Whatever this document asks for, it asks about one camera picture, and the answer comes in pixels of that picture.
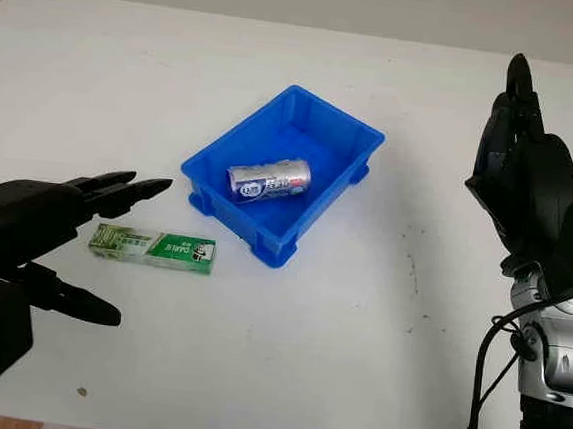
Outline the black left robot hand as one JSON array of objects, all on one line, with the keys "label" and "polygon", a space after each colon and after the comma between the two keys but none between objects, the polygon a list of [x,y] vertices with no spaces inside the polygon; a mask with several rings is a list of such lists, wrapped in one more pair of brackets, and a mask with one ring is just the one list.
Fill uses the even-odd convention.
[{"label": "black left robot hand", "polygon": [[139,182],[135,176],[126,170],[62,183],[24,179],[0,183],[0,281],[18,285],[29,304],[42,310],[118,325],[117,307],[60,280],[37,260],[75,239],[79,227],[94,217],[120,217],[172,184],[162,178]]}]

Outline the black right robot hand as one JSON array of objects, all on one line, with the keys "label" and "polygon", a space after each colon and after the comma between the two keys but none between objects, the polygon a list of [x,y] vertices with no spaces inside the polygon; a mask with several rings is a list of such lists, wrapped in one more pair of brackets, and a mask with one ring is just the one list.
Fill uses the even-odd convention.
[{"label": "black right robot hand", "polygon": [[493,101],[466,186],[489,214],[510,258],[551,258],[573,203],[573,161],[564,141],[545,131],[529,63],[516,54],[505,90]]}]

